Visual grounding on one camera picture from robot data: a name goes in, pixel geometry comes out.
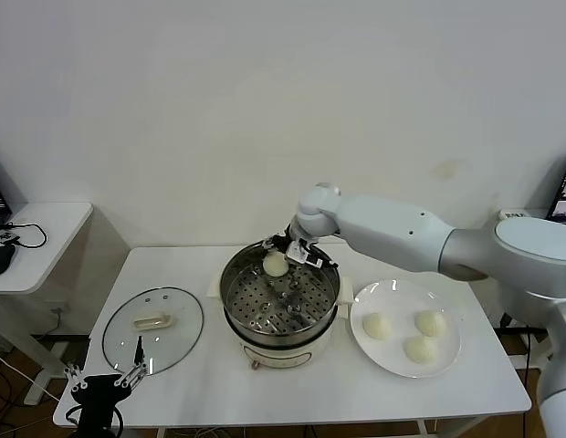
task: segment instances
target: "steamed bun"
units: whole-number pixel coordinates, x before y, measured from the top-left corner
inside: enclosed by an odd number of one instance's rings
[[[379,313],[366,315],[362,327],[368,336],[378,340],[388,339],[393,333],[391,320]]]
[[[415,336],[403,343],[404,353],[413,362],[425,365],[437,358],[435,341],[427,336]]]
[[[283,253],[272,251],[265,255],[263,269],[268,276],[284,276],[289,271],[289,263]]]
[[[414,324],[426,336],[437,338],[447,331],[447,322],[441,312],[424,310],[414,317]]]

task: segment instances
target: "metal rim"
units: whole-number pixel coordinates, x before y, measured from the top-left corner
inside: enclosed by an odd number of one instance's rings
[[[293,345],[264,345],[264,344],[259,344],[258,342],[256,342],[255,340],[249,339],[248,337],[246,337],[245,335],[243,335],[240,331],[236,330],[236,327],[233,325],[233,321],[231,320],[231,318],[228,317],[228,312],[226,311],[226,309],[224,308],[223,311],[225,312],[225,318],[226,321],[228,322],[228,325],[230,326],[230,328],[232,329],[232,331],[235,332],[235,334],[241,338],[244,342],[247,342],[255,347],[258,347],[260,349],[274,349],[274,350],[278,350],[278,351],[285,351],[288,349],[298,349],[301,347],[304,347],[308,344],[310,344],[311,342],[313,342],[316,339],[319,339],[320,336],[322,336],[325,332],[327,332],[332,323],[336,320],[336,314],[338,313],[338,306],[334,306],[333,310],[332,310],[332,315],[330,317],[330,319],[328,321],[326,321],[326,327],[323,328],[322,330],[320,330],[318,333],[316,333],[316,335],[314,335],[313,338],[309,338],[306,339],[304,341],[301,341],[297,344],[293,344]]]
[[[245,253],[251,253],[253,250],[260,250],[261,247],[261,243],[254,243],[252,245],[248,245],[246,247],[244,247],[243,249],[241,249],[240,251],[238,251],[235,255],[232,256],[232,258],[228,261],[228,263],[226,264],[226,267],[224,268],[222,275],[220,276],[220,295],[221,295],[221,299],[223,301],[223,307],[225,309],[225,313],[226,315],[229,317],[227,318],[229,321],[229,324],[231,326],[231,328],[233,328],[237,333],[240,330],[244,330],[244,331],[254,331],[252,328],[250,328],[245,321],[242,321],[238,318],[238,316],[234,313],[233,309],[228,308],[228,305],[226,303],[226,298],[224,295],[224,291],[223,288],[225,287],[225,284],[228,283],[228,280],[226,278],[227,275],[231,275],[230,273],[230,269],[231,269],[231,265],[234,263],[234,261],[240,257],[241,255],[244,255]],[[321,251],[319,248],[316,248],[318,251],[319,256],[321,256],[322,258],[325,258],[327,260],[330,260],[330,257],[324,253],[323,251]],[[328,275],[325,275],[328,280],[331,282],[331,286],[332,286],[332,290],[334,292],[333,297],[331,297],[331,305],[330,308],[321,315],[320,319],[318,319],[316,322],[314,322],[314,324],[311,324],[309,326],[303,327],[303,328],[298,328],[298,329],[294,329],[292,332],[286,333],[286,332],[282,332],[282,333],[277,333],[277,332],[271,332],[271,333],[263,333],[260,331],[257,331],[257,334],[259,336],[270,336],[273,338],[279,338],[279,339],[283,339],[283,338],[289,338],[289,337],[293,337],[295,335],[301,335],[301,334],[305,334],[306,332],[309,332],[310,330],[313,330],[314,328],[316,328],[318,326],[319,322],[323,322],[324,324],[327,323],[327,321],[323,321],[326,318],[330,318],[330,315],[332,313],[334,313],[335,315],[335,310],[334,308],[335,303],[338,300],[338,295],[340,293],[340,276],[337,270],[334,269],[333,271],[333,280],[335,280],[335,282],[337,283],[337,286],[334,287],[334,281],[328,277]]]
[[[107,361],[107,363],[109,364],[109,366],[111,368],[114,369],[114,365],[112,363],[109,362],[109,358],[107,357],[107,353],[104,350],[104,337],[107,334],[107,329],[109,328],[109,325],[111,323],[111,321],[117,316],[117,314],[121,311],[121,309],[130,301],[133,301],[133,299],[140,297],[141,295],[147,294],[149,292],[153,292],[155,290],[161,290],[161,289],[173,289],[173,290],[179,290],[181,292],[184,292],[185,294],[189,295],[190,297],[192,297],[194,299],[194,301],[196,302],[196,304],[198,305],[198,307],[200,308],[200,314],[202,315],[202,324],[200,325],[200,331],[198,332],[198,336],[196,337],[194,343],[192,344],[192,347],[190,347],[189,350],[187,350],[184,355],[178,359],[174,364],[170,365],[167,368],[164,368],[163,370],[159,371],[159,372],[155,372],[154,374],[146,374],[145,377],[148,376],[154,376],[155,374],[160,374],[172,367],[174,367],[175,365],[177,365],[178,363],[180,363],[183,358],[185,358],[188,354],[190,354],[190,351],[192,351],[194,349],[194,347],[196,346],[196,344],[198,343],[198,340],[200,339],[200,336],[202,336],[202,330],[204,330],[204,323],[205,323],[205,318],[204,318],[204,309],[202,308],[202,304],[200,303],[200,300],[198,300],[198,298],[195,297],[194,294],[192,294],[191,292],[188,292],[185,289],[181,289],[179,287],[174,287],[174,286],[164,286],[164,287],[152,287],[151,289],[147,289],[144,290],[143,292],[141,292],[140,294],[137,294],[136,296],[128,299],[127,301],[125,301],[124,303],[122,303],[119,308],[117,308],[117,310],[115,310],[115,313],[112,314],[112,316],[109,318],[109,321],[107,322],[107,326],[104,328],[104,331],[102,332],[102,339],[100,340],[100,348],[102,349],[102,356],[104,356],[104,359]]]

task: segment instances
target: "wall stain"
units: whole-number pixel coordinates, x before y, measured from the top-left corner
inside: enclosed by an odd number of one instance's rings
[[[429,176],[437,180],[451,180],[455,178],[464,167],[465,161],[450,159],[440,162],[429,170]]]

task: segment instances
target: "pot handle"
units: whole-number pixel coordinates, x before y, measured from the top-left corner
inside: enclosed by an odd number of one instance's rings
[[[340,280],[340,293],[338,294],[338,316],[340,318],[348,319],[348,309],[353,301],[352,280],[348,276],[343,276]]]
[[[222,273],[217,273],[212,276],[212,280],[210,280],[210,286],[208,287],[208,291],[206,292],[206,296],[208,298],[215,299],[220,306],[222,306],[222,302],[220,300],[220,278],[222,277]]]

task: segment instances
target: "wooden floor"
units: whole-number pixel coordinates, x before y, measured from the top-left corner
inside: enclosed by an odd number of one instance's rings
[[[505,337],[502,340],[509,354],[524,353],[524,346],[518,337]],[[70,344],[66,352],[65,361],[83,361],[86,346],[81,343]],[[11,353],[3,353],[3,357],[13,366],[23,371],[28,376],[34,376],[38,371],[38,366],[27,358],[23,353],[14,349]],[[47,396],[41,405],[35,407],[20,407],[26,395],[29,384],[14,371],[8,369],[0,363],[0,373],[5,375],[11,385],[0,375],[0,395],[15,403],[14,406],[5,406],[6,403],[0,398],[0,433],[5,438],[64,438],[69,437],[73,430],[62,429],[52,423],[51,416],[56,407],[56,402]],[[539,379],[539,372],[531,370],[529,372],[528,391],[533,400],[533,408],[527,415],[527,428],[525,435],[527,438],[545,438],[545,432],[540,421],[539,410],[536,405],[536,388]],[[65,387],[64,381],[52,381],[48,390],[55,395],[59,395]],[[31,422],[40,421],[29,427],[9,432],[13,427],[22,426]],[[445,425],[446,421],[437,422],[437,431],[440,426]],[[435,430],[435,422],[427,421],[426,427],[429,432]],[[418,433],[414,422],[392,422],[358,425],[317,425],[313,428],[304,426],[285,426],[285,427],[248,427],[245,431],[242,428],[222,429],[228,435],[220,433],[220,438],[230,436],[231,438],[352,438],[352,437],[371,437],[371,436],[394,436],[400,434]],[[176,438],[182,435],[177,433],[195,433],[194,430],[169,431],[168,437]],[[156,431],[141,431],[143,438],[155,438]],[[522,438],[522,415],[505,415],[490,417],[481,424],[462,435],[462,438]],[[215,438],[211,433],[203,435],[204,438]]]

